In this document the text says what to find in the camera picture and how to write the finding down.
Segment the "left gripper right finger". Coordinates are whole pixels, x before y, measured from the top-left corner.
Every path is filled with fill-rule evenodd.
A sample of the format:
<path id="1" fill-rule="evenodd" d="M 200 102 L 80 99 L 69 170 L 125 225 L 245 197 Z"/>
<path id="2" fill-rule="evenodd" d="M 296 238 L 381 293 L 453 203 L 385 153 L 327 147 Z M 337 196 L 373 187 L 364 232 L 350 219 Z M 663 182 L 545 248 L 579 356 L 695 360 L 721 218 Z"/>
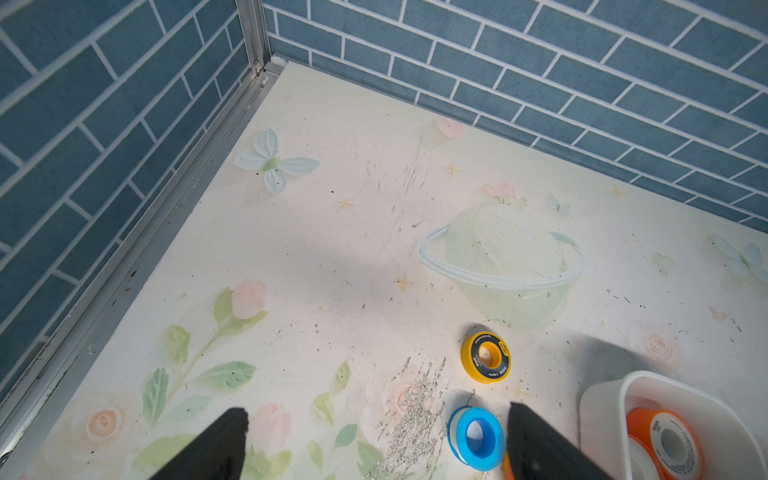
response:
<path id="1" fill-rule="evenodd" d="M 611 479 L 523 403 L 511 402 L 506 453 L 513 479 Z"/>

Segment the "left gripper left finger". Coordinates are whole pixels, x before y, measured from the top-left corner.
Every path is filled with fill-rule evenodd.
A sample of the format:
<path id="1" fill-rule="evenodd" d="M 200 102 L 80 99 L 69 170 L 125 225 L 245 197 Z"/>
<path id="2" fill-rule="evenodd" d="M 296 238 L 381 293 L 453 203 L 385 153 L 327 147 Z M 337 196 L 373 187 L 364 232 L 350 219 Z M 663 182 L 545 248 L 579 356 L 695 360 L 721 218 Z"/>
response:
<path id="1" fill-rule="evenodd" d="M 245 464 L 248 426 L 244 408 L 229 408 L 151 479 L 240 479 Z"/>

